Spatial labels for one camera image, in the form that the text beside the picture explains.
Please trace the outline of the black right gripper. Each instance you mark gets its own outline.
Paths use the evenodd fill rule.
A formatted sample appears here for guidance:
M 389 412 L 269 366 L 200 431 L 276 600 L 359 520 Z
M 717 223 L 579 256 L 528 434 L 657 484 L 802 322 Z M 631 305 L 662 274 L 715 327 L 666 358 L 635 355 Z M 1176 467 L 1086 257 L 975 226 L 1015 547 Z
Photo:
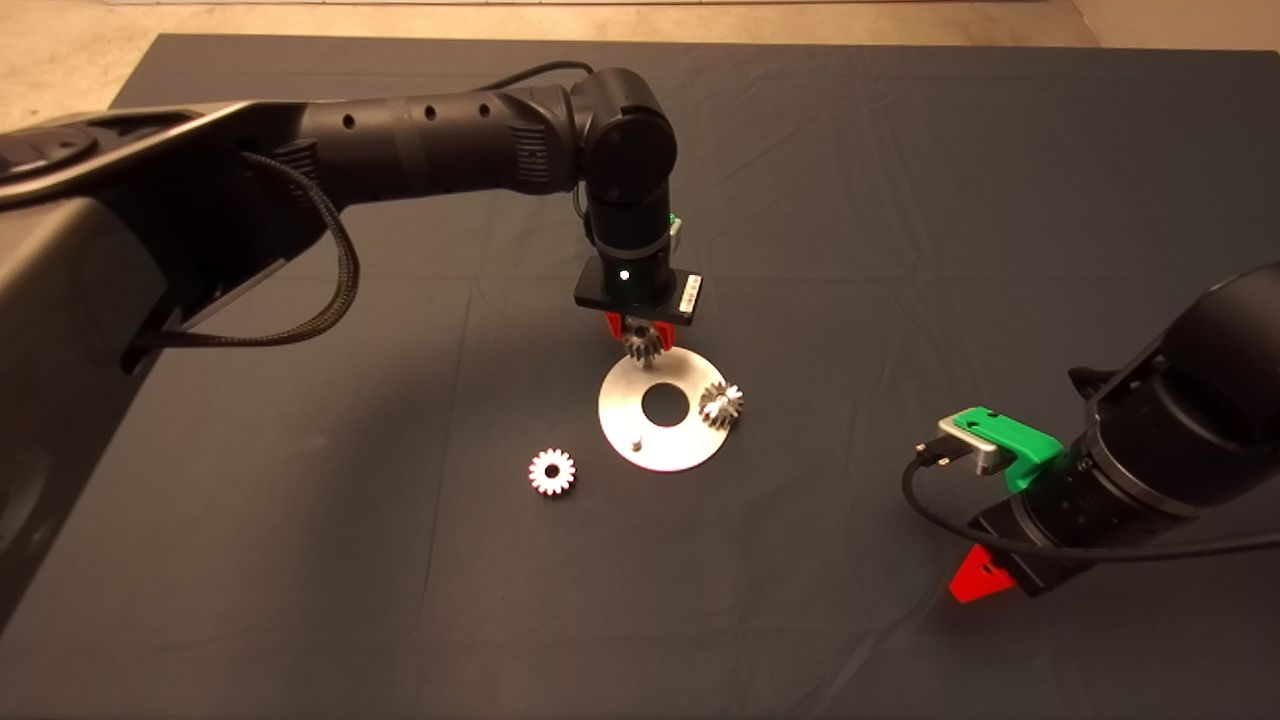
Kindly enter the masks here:
M 1010 496 L 982 511 L 968 525 L 1041 548 L 1055 548 L 1051 536 L 1033 519 L 1030 506 L 1020 495 Z M 973 544 L 948 582 L 948 593 L 959 603 L 970 603 L 1010 589 L 1030 597 L 1047 593 L 1092 570 L 1094 562 L 1048 559 L 1012 553 L 989 544 Z

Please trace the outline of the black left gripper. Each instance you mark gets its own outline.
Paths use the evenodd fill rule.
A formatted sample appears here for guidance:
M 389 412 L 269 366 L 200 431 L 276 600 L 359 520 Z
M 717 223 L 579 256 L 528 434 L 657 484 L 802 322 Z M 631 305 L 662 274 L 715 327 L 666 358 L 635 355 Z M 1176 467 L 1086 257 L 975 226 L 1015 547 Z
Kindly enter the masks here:
M 662 350 L 675 346 L 675 325 L 691 325 L 701 299 L 703 275 L 668 268 L 645 273 L 637 268 L 609 266 L 590 258 L 573 290 L 580 307 L 604 313 L 609 333 L 623 340 L 627 319 L 654 323 L 655 341 Z

